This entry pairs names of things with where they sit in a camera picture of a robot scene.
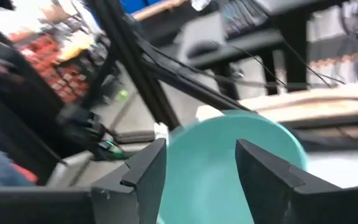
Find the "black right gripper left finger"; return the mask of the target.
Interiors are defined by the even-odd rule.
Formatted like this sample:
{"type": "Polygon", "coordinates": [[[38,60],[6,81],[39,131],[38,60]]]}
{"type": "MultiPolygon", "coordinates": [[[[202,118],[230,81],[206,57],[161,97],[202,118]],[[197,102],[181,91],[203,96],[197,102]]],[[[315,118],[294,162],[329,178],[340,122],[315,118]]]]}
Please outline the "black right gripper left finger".
{"type": "Polygon", "coordinates": [[[92,183],[95,224],[157,224],[166,164],[166,139],[156,139],[92,183]]]}

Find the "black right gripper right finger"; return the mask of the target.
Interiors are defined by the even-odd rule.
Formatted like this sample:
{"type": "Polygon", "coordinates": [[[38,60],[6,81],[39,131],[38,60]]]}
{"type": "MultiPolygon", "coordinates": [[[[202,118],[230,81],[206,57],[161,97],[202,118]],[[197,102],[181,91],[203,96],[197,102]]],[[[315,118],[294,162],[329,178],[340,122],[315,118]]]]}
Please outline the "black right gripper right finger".
{"type": "Polygon", "coordinates": [[[245,139],[236,164],[255,224],[358,224],[358,187],[342,189],[245,139]]]}

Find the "green bowl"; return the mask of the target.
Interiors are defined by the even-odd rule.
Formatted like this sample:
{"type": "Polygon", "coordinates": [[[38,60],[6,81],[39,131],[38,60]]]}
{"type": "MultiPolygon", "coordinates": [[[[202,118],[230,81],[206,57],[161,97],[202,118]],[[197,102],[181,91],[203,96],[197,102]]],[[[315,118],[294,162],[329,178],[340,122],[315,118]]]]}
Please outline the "green bowl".
{"type": "Polygon", "coordinates": [[[238,139],[307,168],[296,137],[261,115],[230,110],[189,124],[169,139],[157,224],[254,224],[237,173],[238,139]]]}

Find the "red packets pile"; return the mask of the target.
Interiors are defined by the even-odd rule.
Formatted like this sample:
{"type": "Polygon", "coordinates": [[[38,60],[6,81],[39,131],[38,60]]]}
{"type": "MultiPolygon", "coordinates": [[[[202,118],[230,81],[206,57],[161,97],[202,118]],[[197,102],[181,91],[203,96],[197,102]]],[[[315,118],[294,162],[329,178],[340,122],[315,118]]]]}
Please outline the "red packets pile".
{"type": "Polygon", "coordinates": [[[73,60],[91,47],[93,38],[78,31],[58,41],[53,33],[25,30],[9,34],[9,40],[63,102],[70,103],[84,95],[88,89],[86,75],[73,60]]]}

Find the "black chair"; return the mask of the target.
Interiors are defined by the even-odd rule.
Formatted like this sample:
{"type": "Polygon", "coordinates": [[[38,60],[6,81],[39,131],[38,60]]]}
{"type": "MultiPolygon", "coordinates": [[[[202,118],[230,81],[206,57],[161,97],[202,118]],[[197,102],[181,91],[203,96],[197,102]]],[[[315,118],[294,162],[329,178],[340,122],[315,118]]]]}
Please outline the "black chair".
{"type": "Polygon", "coordinates": [[[0,33],[0,152],[44,185],[64,157],[93,149],[100,139],[79,107],[64,104],[0,33]]]}

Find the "black desk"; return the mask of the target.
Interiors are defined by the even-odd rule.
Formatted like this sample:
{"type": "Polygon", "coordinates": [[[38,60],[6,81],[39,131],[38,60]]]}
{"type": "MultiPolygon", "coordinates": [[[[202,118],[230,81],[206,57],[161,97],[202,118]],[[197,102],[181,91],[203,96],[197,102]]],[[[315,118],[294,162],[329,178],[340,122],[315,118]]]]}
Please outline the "black desk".
{"type": "Polygon", "coordinates": [[[188,69],[203,73],[214,72],[219,92],[239,99],[235,81],[229,75],[229,64],[253,57],[264,68],[266,82],[261,88],[276,94],[280,80],[276,77],[272,52],[282,49],[285,55],[288,91],[303,91],[306,82],[306,22],[312,13],[340,5],[348,0],[249,0],[253,11],[260,11],[267,28],[254,27],[247,34],[231,34],[224,42],[214,42],[210,52],[189,58],[188,69]]]}

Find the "black table frame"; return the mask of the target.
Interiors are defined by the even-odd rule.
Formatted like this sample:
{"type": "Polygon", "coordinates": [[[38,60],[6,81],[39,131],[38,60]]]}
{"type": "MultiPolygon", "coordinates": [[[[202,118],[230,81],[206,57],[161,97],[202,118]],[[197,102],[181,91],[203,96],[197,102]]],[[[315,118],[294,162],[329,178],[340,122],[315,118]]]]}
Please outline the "black table frame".
{"type": "Polygon", "coordinates": [[[202,73],[201,70],[176,59],[173,61],[179,64],[180,68],[174,68],[170,63],[161,62],[161,55],[166,58],[170,58],[170,56],[165,55],[139,37],[131,26],[129,16],[123,12],[119,0],[86,0],[86,2],[95,12],[97,20],[111,42],[112,56],[125,66],[139,95],[156,122],[166,124],[171,131],[181,126],[160,82],[164,82],[219,111],[253,112],[236,100],[190,78],[184,71],[187,68],[194,73],[202,73]]]}

